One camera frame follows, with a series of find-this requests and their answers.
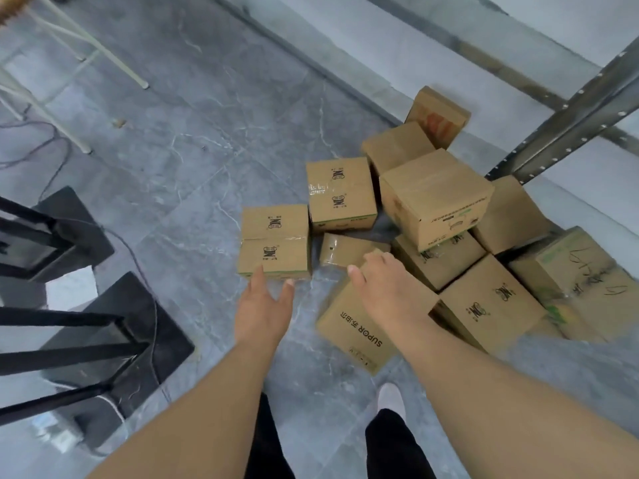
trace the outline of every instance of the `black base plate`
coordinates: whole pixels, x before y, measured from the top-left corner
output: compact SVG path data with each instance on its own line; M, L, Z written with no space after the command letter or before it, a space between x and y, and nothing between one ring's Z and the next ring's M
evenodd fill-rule
M96 266L115 252L107 236L70 186L53 193L33 209L58 220L57 232L75 244L73 249L38 273L34 281L48 282L88 265Z
M94 344L126 342L130 334L138 342L153 340L157 312L157 338L153 361L161 383L175 371L193 352L194 346L144 288L137 276L127 273L99 296L86 309L124 316L124 330L115 325L107 328L64 328L42 348L52 349ZM151 347L138 356L116 379L109 396L118 404L125 418L142 405L157 388L158 383L151 368ZM83 363L54 370L44 370L44 378L72 386L87 386L111 378L122 366L121 358ZM100 447L121 425L112 407L102 399L94 398L74 403L57 410L63 417L73 420L82 429L85 443Z

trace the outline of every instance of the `black metal frame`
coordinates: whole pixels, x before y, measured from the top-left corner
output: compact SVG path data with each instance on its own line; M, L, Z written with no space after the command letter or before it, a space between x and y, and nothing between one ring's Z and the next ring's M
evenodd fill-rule
M53 262L56 262L60 257L73 249L73 242L70 242L60 236L56 230L56 226L58 224L57 221L49 215L24 207L3 197L0 197L0 211L13 215L18 219L31 222L32 224L44 224L49 230L49 233L36 230L28 225L20 223L19 220L8 220L0 216L0 233L30 240L54 249L52 253L43 258L30 269L0 263L0 276L32 280L46 267L51 265Z
M64 312L48 310L28 310L0 307L0 327L2 326L110 326L114 324L127 339L127 343L97 346L72 347L62 349L40 349L0 353L0 376L16 373L66 367L78 363L96 362L110 358L128 360L108 380L95 385L68 390L40 399L18 403L0 409L0 426L17 420L55 410L59 407L80 402L109 393L116 379L126 371L136 357L149 346L138 342L123 325L124 317L112 314Z

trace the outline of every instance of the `person's right hand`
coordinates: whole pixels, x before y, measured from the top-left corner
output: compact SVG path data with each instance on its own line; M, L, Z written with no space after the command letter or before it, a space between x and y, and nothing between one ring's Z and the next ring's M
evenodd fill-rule
M424 284L413 277L392 254L367 253L363 272L348 266L348 275L362 299L364 308L388 335L393 325L406 320L431 322L420 295Z

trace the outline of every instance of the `white paper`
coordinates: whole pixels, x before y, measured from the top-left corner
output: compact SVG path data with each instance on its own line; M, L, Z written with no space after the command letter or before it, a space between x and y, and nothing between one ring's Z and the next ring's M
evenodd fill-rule
M91 266L78 269L45 284L47 305L52 311L70 311L98 297Z

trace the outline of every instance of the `white shoe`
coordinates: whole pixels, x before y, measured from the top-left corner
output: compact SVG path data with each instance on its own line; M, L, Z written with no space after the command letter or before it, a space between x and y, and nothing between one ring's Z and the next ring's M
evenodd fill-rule
M377 394L377 411L387 408L393 410L399 415L403 421L406 421L406 407L401 397L401 392L397 385L393 383L384 383Z

